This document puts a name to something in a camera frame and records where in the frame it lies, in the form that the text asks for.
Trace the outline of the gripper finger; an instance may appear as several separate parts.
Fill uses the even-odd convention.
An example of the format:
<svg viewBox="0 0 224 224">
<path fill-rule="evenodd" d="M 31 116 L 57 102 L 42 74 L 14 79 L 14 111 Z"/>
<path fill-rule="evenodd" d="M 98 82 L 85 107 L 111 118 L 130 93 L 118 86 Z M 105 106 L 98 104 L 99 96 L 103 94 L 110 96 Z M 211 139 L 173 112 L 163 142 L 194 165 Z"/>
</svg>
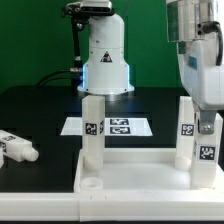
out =
<svg viewBox="0 0 224 224">
<path fill-rule="evenodd" d="M 212 135 L 215 129 L 216 111 L 201 110 L 199 112 L 199 133 L 203 135 Z"/>
</svg>

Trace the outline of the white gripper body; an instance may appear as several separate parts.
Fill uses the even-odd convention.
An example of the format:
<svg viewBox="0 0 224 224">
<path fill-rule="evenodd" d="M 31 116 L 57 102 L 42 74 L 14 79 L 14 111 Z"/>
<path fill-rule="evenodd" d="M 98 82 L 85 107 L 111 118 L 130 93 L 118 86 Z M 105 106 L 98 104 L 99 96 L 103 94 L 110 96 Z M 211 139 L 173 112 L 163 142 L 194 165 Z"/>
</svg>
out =
<svg viewBox="0 0 224 224">
<path fill-rule="evenodd" d="M 215 33 L 177 43 L 182 85 L 202 110 L 224 110 L 224 56 L 217 66 L 218 43 Z"/>
</svg>

